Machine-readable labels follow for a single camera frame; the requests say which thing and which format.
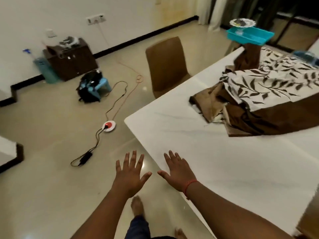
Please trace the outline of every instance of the dark brown cabinet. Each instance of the dark brown cabinet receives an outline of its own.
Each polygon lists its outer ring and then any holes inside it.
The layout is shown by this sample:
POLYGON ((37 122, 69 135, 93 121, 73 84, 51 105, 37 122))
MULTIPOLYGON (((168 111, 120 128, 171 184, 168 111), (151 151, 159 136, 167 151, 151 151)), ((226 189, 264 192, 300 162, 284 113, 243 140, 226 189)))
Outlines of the dark brown cabinet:
POLYGON ((80 45, 66 50, 62 59, 51 55, 46 49, 43 50, 45 58, 64 81, 98 68, 88 44, 82 38, 79 38, 79 41, 80 45))

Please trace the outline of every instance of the glossy floor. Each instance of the glossy floor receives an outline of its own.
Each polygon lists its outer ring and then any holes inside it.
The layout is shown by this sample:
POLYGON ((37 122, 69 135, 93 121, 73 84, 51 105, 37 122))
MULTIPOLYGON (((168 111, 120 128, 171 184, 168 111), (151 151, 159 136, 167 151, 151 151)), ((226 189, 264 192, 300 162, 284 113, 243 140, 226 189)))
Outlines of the glossy floor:
MULTIPOLYGON (((230 43, 225 31, 208 32, 206 26, 192 22, 98 59, 111 86, 128 82, 127 94, 136 85, 136 74, 117 60, 145 78, 116 115, 116 129, 101 134, 93 157, 81 168, 70 162, 93 147, 94 134, 106 121, 105 112, 123 94, 124 83, 100 103, 83 104, 75 91, 79 78, 54 85, 39 82, 19 90, 18 103, 0 108, 0 134, 23 144, 26 157, 0 174, 1 238, 70 238, 109 191, 115 161, 134 149, 145 153, 142 172, 153 172, 139 193, 152 236, 172 236, 173 229, 181 227, 189 239, 213 238, 179 193, 156 174, 157 164, 123 122, 154 100, 145 49, 172 36, 181 38, 192 75, 222 58, 230 43)), ((122 101, 108 113, 110 118, 122 101)), ((124 238, 133 217, 129 202, 115 238, 124 238)))

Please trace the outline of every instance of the bare foot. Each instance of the bare foot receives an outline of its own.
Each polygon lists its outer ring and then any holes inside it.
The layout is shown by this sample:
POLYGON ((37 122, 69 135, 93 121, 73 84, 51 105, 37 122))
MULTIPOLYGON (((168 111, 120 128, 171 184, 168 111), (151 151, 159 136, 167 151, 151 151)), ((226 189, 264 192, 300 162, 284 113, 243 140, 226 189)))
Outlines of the bare foot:
POLYGON ((135 216, 142 215, 145 218, 144 206, 139 196, 135 196, 132 199, 131 208, 135 216))
POLYGON ((175 237, 177 239, 187 239, 182 229, 175 229, 175 237))

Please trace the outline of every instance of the white table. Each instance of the white table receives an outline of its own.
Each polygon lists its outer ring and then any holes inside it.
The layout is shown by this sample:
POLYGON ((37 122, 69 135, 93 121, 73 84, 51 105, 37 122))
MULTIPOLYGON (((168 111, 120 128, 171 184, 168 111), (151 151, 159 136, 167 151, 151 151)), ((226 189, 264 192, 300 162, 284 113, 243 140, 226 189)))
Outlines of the white table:
POLYGON ((242 51, 232 52, 125 123, 161 169, 169 171, 163 153, 176 151, 209 189, 292 234, 319 183, 319 128, 230 138, 224 125, 207 125, 188 102, 190 96, 216 84, 225 66, 242 51))

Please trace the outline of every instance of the red thread bracelet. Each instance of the red thread bracelet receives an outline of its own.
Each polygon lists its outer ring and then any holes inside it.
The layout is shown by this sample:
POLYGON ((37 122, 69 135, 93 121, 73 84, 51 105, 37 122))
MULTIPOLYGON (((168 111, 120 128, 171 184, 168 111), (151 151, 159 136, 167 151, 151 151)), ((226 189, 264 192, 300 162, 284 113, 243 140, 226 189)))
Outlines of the red thread bracelet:
POLYGON ((191 183, 194 183, 194 182, 197 182, 197 179, 192 179, 192 180, 188 181, 188 182, 186 183, 184 189, 183 189, 183 193, 184 193, 184 195, 186 196, 186 199, 187 199, 187 200, 189 200, 189 198, 188 198, 187 195, 186 195, 186 190, 187 190, 188 186, 189 186, 191 183))

